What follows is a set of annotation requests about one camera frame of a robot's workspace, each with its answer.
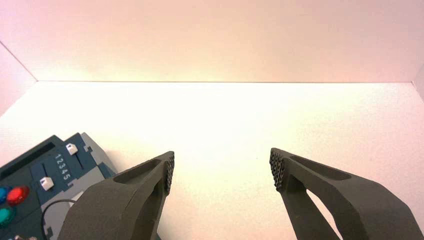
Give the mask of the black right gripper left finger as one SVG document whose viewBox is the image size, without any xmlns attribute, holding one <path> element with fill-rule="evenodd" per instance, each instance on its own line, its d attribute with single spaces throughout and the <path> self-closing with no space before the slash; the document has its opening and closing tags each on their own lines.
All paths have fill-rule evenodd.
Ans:
<svg viewBox="0 0 424 240">
<path fill-rule="evenodd" d="M 67 212 L 58 239 L 158 239 L 174 167 L 168 151 L 90 186 Z"/>
</svg>

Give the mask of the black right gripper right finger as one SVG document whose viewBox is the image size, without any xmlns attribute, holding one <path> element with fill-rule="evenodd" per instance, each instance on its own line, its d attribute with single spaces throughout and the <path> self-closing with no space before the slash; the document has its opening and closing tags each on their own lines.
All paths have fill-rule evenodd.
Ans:
<svg viewBox="0 0 424 240">
<path fill-rule="evenodd" d="M 270 169 L 299 240 L 421 240 L 411 209 L 378 182 L 273 147 Z"/>
</svg>

